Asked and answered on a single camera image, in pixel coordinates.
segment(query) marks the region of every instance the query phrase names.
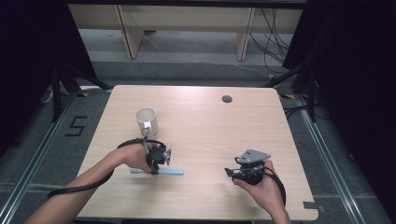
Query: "wooden table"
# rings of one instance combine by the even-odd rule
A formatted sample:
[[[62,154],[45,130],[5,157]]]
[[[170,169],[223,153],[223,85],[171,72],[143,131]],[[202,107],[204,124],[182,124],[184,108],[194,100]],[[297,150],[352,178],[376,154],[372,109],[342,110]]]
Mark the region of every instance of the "wooden table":
[[[230,103],[222,97],[231,96]],[[80,217],[270,219],[224,171],[252,148],[272,155],[293,220],[314,220],[317,209],[277,93],[273,89],[117,86],[81,165],[83,173],[120,143],[140,137],[137,109],[157,110],[157,140],[172,148],[170,166],[184,175],[130,174],[122,165],[87,203]]]

